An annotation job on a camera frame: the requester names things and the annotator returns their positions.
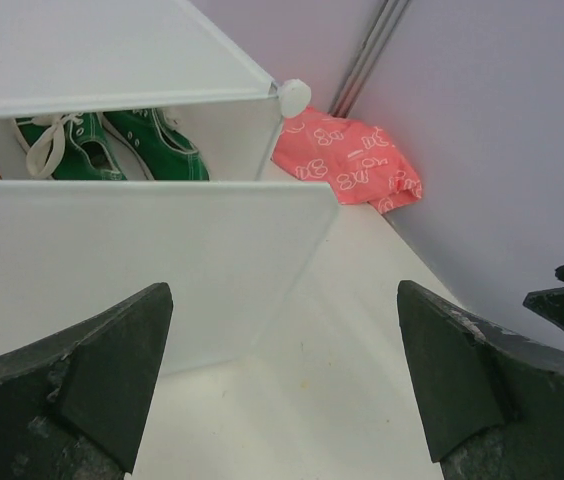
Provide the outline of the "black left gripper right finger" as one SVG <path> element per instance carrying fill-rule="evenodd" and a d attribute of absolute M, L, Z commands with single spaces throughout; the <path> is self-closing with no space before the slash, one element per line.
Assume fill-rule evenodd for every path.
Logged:
<path fill-rule="evenodd" d="M 564 479 L 564 351 L 410 280 L 397 308 L 432 462 L 446 479 Z"/>

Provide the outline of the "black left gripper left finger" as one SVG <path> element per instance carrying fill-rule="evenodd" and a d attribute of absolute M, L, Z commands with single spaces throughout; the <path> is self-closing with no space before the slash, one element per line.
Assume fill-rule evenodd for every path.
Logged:
<path fill-rule="evenodd" d="M 0 355 L 0 479 L 124 479 L 143 438 L 173 313 L 154 283 Z"/>

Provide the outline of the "green canvas sneaker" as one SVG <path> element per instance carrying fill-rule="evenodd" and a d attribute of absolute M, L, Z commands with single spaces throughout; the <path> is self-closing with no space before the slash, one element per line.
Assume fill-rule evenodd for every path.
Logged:
<path fill-rule="evenodd" d="M 208 181 L 200 150 L 177 130 L 161 109 L 110 111 L 103 127 L 136 157 L 145 174 L 158 181 Z"/>
<path fill-rule="evenodd" d="M 36 180 L 122 181 L 122 172 L 95 113 L 65 113 L 12 120 Z"/>

